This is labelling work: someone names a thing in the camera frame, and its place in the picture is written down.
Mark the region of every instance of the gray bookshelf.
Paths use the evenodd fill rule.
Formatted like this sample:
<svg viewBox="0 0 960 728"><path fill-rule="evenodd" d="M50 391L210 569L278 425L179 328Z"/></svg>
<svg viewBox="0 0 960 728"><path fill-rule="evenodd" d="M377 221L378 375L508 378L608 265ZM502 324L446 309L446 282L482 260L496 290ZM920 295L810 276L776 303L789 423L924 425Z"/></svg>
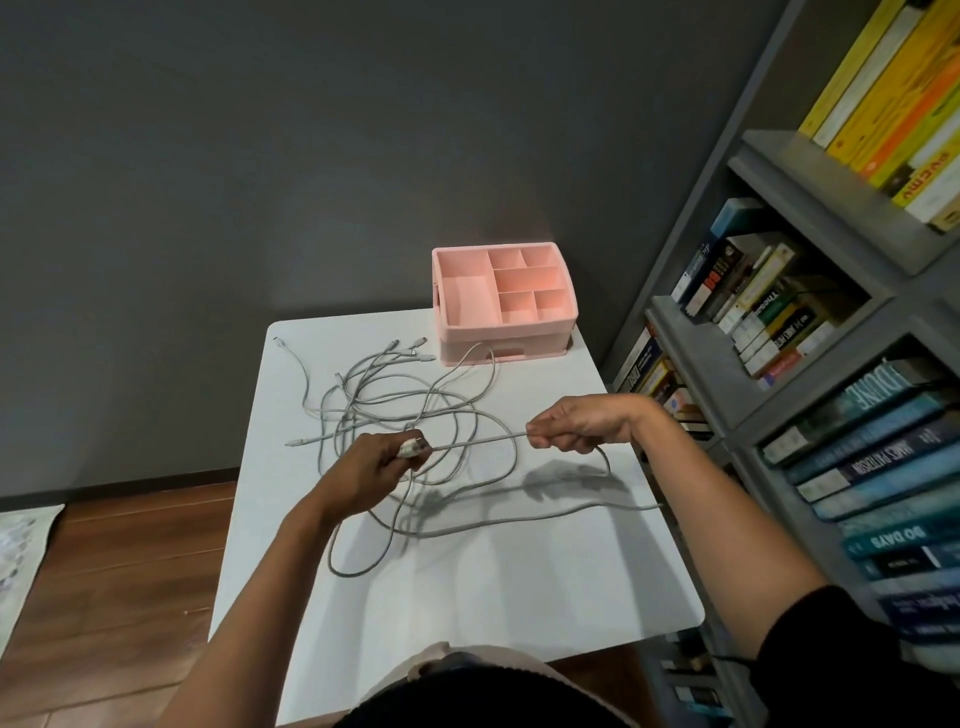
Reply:
<svg viewBox="0 0 960 728"><path fill-rule="evenodd" d="M624 365L632 363L632 347L651 323L716 433L705 444L711 459L732 464L748 493L829 578L871 617L884 619L866 580L846 558L836 526L820 522L757 451L781 427L905 337L918 341L960 376L960 231L941 235L921 224L793 131L876 5L876 0L788 4L655 265L638 282L631 314L601 374L615 389ZM774 209L800 242L828 258L866 296L827 342L766 391L747 375L728 336L713 324L694 324L670 298L724 201L745 195ZM675 538L687 558L679 533ZM693 565L688 565L700 589ZM711 653L731 649L718 643L716 636L725 631L710 609L702 632ZM757 722L762 705L746 669L726 663L718 665L717 672L736 724L762 725Z"/></svg>

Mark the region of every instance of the pink plastic box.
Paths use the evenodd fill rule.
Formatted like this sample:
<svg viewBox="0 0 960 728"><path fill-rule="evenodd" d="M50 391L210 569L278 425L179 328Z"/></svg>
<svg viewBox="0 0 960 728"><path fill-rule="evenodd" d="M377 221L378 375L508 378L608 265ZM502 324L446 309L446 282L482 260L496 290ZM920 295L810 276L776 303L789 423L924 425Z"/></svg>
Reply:
<svg viewBox="0 0 960 728"><path fill-rule="evenodd" d="M478 341L498 360L538 359L566 353L577 300L554 243L435 248L433 312L446 366ZM477 347L467 362L489 356Z"/></svg>

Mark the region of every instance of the black shirt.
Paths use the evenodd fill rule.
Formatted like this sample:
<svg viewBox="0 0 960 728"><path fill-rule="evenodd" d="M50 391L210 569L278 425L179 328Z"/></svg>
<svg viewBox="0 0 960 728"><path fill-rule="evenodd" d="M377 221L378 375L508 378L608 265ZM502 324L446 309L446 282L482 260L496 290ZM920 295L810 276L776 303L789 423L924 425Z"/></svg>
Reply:
<svg viewBox="0 0 960 728"><path fill-rule="evenodd" d="M868 619L838 587L805 596L770 630L751 669L770 726L923 726L960 723L950 678L900 658L890 627ZM623 722L589 696L510 667L428 674L379 693L337 725L584 725Z"/></svg>

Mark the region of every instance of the right hand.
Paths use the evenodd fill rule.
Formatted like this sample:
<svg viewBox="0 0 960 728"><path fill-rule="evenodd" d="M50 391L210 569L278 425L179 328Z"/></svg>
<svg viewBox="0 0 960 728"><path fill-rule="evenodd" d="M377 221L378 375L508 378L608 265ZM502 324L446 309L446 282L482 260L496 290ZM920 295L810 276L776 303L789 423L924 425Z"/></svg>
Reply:
<svg viewBox="0 0 960 728"><path fill-rule="evenodd" d="M527 423L527 439L537 449L557 448L586 455L604 443L629 443L638 395L563 397Z"/></svg>

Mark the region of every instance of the black sleeve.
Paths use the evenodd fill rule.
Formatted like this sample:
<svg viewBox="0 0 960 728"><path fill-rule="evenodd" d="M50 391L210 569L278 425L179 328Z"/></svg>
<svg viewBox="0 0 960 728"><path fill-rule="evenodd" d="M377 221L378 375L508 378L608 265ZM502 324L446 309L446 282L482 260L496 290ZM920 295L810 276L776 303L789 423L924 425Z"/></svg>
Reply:
<svg viewBox="0 0 960 728"><path fill-rule="evenodd" d="M893 629L867 618L839 587L805 596L777 620L751 682L771 726L919 727L960 716L953 681L904 662Z"/></svg>

